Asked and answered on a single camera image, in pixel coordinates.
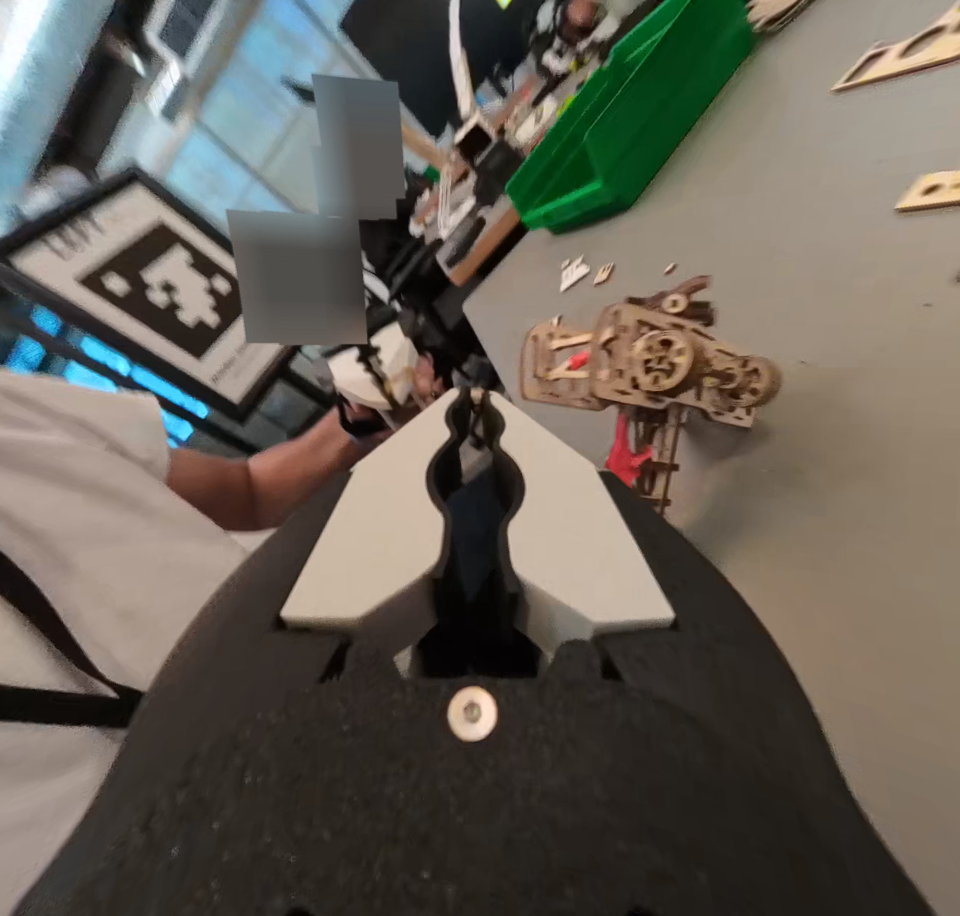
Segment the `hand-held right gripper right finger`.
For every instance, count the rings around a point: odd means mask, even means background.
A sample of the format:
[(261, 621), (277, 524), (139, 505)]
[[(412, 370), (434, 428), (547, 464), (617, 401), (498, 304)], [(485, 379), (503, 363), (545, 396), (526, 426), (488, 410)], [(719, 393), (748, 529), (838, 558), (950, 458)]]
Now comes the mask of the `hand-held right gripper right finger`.
[(551, 660), (566, 643), (673, 624), (601, 472), (503, 396), (488, 401), (502, 424), (498, 448), (523, 483), (506, 529), (521, 631)]

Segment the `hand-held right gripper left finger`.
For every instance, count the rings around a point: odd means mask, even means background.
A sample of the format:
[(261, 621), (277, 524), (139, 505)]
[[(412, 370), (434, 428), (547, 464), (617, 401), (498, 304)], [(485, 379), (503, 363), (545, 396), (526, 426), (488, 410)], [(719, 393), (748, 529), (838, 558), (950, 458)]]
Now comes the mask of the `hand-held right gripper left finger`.
[(395, 658), (436, 624), (471, 406), (450, 390), (353, 468), (280, 611), (287, 628)]

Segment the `person's left forearm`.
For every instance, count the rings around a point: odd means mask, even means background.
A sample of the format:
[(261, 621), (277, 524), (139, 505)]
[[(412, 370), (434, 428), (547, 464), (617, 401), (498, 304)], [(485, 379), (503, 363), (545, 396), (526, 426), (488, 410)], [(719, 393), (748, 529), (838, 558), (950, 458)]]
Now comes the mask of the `person's left forearm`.
[(165, 483), (180, 499), (229, 532), (275, 529), (343, 472), (332, 472), (309, 430), (245, 458), (180, 449)]

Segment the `grey desk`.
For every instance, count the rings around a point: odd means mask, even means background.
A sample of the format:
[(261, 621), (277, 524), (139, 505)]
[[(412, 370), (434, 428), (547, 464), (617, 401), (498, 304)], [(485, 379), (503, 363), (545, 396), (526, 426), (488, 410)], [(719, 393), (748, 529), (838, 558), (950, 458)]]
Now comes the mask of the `grey desk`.
[[(530, 233), (464, 305), (517, 398), (535, 323), (582, 327), (711, 276), (717, 334), (784, 384), (749, 432), (690, 422), (669, 513), (772, 633), (938, 914), (958, 914), (959, 223), (894, 209), (919, 176), (958, 167), (958, 64), (831, 90), (956, 1), (814, 0), (629, 212)], [(560, 293), (580, 255), (590, 275)]]

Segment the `person's left hand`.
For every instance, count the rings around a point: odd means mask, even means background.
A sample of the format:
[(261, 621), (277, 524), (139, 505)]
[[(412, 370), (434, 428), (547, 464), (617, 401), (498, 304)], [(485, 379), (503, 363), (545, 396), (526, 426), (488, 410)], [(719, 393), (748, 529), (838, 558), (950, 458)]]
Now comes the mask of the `person's left hand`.
[(317, 439), (320, 456), (332, 472), (354, 466), (449, 389), (449, 380), (442, 372), (445, 365), (432, 353), (418, 356), (414, 367), (414, 382), (406, 403), (386, 415), (335, 393), (330, 409), (308, 432)]

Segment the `red plastic part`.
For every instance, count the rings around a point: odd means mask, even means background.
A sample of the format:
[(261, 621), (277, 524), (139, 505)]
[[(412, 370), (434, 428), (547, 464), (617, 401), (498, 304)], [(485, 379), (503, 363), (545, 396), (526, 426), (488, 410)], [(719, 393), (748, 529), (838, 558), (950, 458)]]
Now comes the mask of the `red plastic part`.
[(618, 412), (613, 443), (604, 463), (604, 470), (630, 489), (636, 487), (643, 466), (653, 459), (653, 448), (649, 443), (643, 444), (638, 450), (634, 448), (631, 439), (632, 422), (633, 419), (627, 412)]

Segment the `cluttered wooden table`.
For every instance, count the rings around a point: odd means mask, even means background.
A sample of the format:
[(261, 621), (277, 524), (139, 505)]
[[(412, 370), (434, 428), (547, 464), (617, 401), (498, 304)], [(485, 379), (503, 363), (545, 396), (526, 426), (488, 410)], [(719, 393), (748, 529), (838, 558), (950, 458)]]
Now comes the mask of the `cluttered wooden table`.
[(433, 255), (450, 283), (463, 286), (521, 223), (507, 194), (525, 153), (511, 131), (515, 98), (481, 108), (455, 132), (447, 150), (402, 124), (403, 142), (437, 171), (417, 198), (410, 236)]

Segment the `wooden mechanical model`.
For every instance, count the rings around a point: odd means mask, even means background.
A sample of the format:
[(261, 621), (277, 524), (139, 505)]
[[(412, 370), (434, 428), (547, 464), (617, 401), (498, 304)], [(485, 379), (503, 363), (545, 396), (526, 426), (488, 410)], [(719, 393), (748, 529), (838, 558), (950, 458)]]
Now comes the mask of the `wooden mechanical model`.
[(555, 316), (530, 329), (521, 348), (525, 400), (630, 415), (633, 447), (653, 448), (632, 490), (660, 515), (671, 505), (679, 438), (690, 414), (749, 430), (783, 385), (772, 359), (716, 336), (714, 304), (701, 298), (711, 280), (697, 275), (627, 297), (601, 310), (589, 330)]

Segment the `framed black white tag poster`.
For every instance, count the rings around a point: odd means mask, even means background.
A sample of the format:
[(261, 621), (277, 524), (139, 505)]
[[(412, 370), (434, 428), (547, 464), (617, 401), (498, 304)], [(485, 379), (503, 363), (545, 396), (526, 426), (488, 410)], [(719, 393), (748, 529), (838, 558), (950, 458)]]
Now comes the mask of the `framed black white tag poster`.
[(245, 423), (294, 349), (248, 342), (232, 248), (132, 166), (3, 237), (2, 280)]

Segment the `person's white shirt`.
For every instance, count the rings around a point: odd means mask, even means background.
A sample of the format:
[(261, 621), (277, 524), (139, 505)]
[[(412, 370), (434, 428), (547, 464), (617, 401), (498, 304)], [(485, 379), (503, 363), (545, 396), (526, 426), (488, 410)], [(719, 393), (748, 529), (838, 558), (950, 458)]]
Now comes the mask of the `person's white shirt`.
[[(26, 575), (91, 663), (150, 688), (247, 555), (175, 495), (155, 400), (2, 371), (2, 564)], [(2, 720), (2, 914), (79, 825), (124, 729)]]

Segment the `black board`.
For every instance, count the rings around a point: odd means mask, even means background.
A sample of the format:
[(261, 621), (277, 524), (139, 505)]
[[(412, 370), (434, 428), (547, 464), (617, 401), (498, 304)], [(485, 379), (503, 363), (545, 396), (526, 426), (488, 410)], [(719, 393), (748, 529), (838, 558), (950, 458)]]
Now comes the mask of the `black board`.
[[(513, 74), (527, 56), (544, 0), (461, 0), (462, 43), (474, 86)], [(433, 137), (459, 120), (450, 63), (450, 0), (353, 0), (340, 27)]]

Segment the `green plastic bin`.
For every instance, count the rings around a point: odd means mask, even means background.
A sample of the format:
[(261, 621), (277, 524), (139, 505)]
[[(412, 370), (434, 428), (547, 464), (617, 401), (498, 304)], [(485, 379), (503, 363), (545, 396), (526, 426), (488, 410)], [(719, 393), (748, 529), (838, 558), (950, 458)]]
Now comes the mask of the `green plastic bin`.
[(570, 98), (509, 180), (528, 230), (630, 209), (750, 54), (746, 0), (665, 0)]

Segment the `wooden cutout sheet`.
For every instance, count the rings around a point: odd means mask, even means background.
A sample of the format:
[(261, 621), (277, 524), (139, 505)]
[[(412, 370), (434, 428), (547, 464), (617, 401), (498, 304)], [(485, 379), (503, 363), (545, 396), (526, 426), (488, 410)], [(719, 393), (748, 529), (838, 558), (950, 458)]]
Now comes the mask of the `wooden cutout sheet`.
[(959, 207), (959, 169), (922, 175), (894, 204), (898, 213), (915, 213)]
[(831, 87), (833, 93), (935, 69), (959, 60), (959, 22), (946, 18), (898, 43), (876, 46)]

